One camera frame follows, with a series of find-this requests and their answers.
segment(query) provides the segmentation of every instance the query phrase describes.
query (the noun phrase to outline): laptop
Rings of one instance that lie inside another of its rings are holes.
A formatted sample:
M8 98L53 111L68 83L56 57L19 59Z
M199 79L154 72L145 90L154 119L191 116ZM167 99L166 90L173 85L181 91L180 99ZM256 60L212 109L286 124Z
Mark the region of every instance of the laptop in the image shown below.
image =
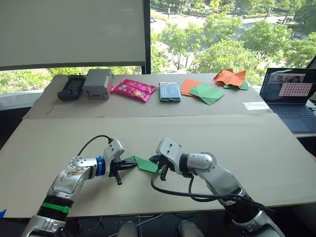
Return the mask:
M292 132L316 132L305 105L315 92L316 69L268 68L260 96Z

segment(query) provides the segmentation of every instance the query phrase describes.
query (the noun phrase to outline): smartphone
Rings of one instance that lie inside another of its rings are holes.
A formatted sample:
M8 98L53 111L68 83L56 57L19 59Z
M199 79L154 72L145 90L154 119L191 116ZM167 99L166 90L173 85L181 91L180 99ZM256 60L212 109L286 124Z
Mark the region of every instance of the smartphone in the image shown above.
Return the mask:
M181 93L177 82L159 82L160 101L180 102Z

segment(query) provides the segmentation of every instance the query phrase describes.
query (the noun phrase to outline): laptop keyboard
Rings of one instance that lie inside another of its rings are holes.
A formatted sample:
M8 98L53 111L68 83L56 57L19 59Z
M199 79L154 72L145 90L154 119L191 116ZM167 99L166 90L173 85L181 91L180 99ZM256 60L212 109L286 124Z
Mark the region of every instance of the laptop keyboard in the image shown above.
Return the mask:
M270 108L283 118L315 118L306 106L270 105Z

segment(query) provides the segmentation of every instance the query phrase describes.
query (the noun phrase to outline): blue ring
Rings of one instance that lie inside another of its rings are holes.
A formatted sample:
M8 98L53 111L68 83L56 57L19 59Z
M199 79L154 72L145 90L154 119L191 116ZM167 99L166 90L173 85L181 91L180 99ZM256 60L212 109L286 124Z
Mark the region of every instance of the blue ring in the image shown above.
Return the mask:
M95 176L100 176L102 175L102 156L96 157L97 162L98 162L98 173Z

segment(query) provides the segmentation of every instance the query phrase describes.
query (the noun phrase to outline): orange paper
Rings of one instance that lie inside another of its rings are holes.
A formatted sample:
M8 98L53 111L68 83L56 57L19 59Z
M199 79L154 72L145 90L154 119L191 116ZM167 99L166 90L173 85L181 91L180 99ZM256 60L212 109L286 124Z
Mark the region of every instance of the orange paper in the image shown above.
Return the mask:
M189 93L190 90L192 90L195 86L201 84L202 81L198 81L198 80L192 80L192 79L185 79L182 87L181 87L181 94L182 95L186 95L186 96L191 96L191 97L195 97L194 95L191 95Z
M241 86L245 81L246 70L234 74L232 69L222 70L215 77L214 81L217 85L236 85Z

